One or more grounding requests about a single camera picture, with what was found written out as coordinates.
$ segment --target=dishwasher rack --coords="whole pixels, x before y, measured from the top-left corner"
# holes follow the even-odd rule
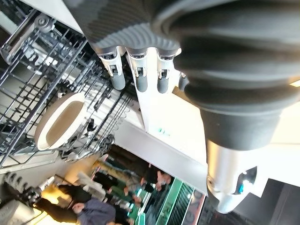
[[[42,15],[32,10],[29,16],[33,14]],[[113,89],[85,37],[51,20],[54,28],[45,32],[35,26],[8,68],[0,71],[0,169],[49,152],[36,148],[34,132],[48,107],[67,93],[84,92],[88,113],[69,142],[56,149],[63,158],[70,153],[75,159],[105,153],[131,104],[129,65],[123,68],[125,89]]]

